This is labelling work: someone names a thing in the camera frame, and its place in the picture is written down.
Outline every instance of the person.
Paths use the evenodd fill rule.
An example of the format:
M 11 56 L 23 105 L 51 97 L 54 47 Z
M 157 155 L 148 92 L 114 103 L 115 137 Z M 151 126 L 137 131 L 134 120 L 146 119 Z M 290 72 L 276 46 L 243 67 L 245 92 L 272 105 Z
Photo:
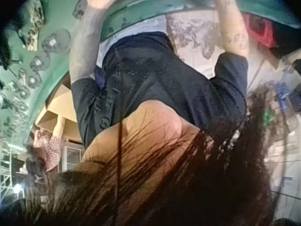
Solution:
M 65 118 L 58 116 L 52 137 L 41 136 L 40 130 L 35 131 L 32 146 L 27 147 L 28 157 L 25 166 L 28 174 L 39 182 L 45 173 L 51 171 L 61 160 L 61 142 Z
M 71 48 L 82 162 L 57 176 L 45 208 L 21 200 L 0 213 L 1 221 L 271 225 L 279 193 L 272 196 L 264 164 L 269 90 L 250 94 L 256 104 L 247 114 L 248 34 L 235 0 L 216 0 L 226 52 L 210 80 L 174 54 L 164 16 L 99 45 L 113 2 L 88 1 Z M 105 71 L 103 88 L 93 79 L 96 63 Z

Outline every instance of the dark shirt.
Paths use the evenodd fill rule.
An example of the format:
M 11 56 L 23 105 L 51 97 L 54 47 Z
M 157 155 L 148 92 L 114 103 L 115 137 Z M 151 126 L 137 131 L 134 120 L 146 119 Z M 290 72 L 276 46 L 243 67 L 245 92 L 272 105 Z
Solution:
M 89 78 L 71 86 L 86 148 L 101 131 L 119 123 L 146 100 L 163 102 L 204 130 L 212 119 L 237 121 L 246 113 L 248 62 L 236 54 L 221 54 L 215 77 L 208 80 L 182 62 L 164 33 L 141 33 L 114 44 L 103 69 L 103 89 Z

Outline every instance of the air conditioner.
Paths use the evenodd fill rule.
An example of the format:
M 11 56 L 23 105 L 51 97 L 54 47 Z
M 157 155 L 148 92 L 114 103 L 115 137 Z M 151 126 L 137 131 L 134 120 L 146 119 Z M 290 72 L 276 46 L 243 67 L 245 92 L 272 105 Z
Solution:
M 62 147 L 62 172 L 73 170 L 81 162 L 84 152 L 84 146 L 64 142 Z

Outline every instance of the tattooed arm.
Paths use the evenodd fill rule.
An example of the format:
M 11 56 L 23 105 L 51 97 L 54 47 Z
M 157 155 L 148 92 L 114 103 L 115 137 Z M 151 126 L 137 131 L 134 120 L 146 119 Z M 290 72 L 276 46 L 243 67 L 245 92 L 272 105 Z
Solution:
M 236 0 L 216 0 L 226 52 L 248 57 L 249 36 Z
M 88 0 L 88 7 L 74 37 L 70 52 L 71 84 L 91 78 L 99 50 L 101 29 L 105 12 L 115 0 Z

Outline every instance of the long dark hair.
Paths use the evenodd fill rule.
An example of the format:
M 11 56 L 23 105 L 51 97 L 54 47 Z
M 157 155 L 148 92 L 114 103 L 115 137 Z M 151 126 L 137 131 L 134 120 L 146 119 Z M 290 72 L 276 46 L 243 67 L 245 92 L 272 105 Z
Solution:
M 271 194 L 264 163 L 266 140 L 272 138 L 271 133 L 266 135 L 270 128 L 263 123 L 268 91 L 261 88 L 249 97 L 256 104 L 250 106 L 241 124 L 213 123 L 210 130 L 216 136 L 210 152 L 207 135 L 200 132 L 136 209 L 132 209 L 133 200 L 139 200 L 141 191 L 151 186 L 148 180 L 182 145 L 181 140 L 137 159 L 126 173 L 121 173 L 120 158 L 131 151 L 131 142 L 120 142 L 122 156 L 113 156 L 96 173 L 59 174 L 49 187 L 45 208 L 32 202 L 21 207 L 17 204 L 19 211 L 6 212 L 1 221 L 5 225 L 37 226 L 271 225 L 279 194 Z
M 33 146 L 27 146 L 27 155 L 25 165 L 26 170 L 30 177 L 35 178 L 35 175 L 42 178 L 45 176 L 46 163 L 43 158 L 38 155 L 38 152 L 43 152 L 41 148 L 34 148 Z

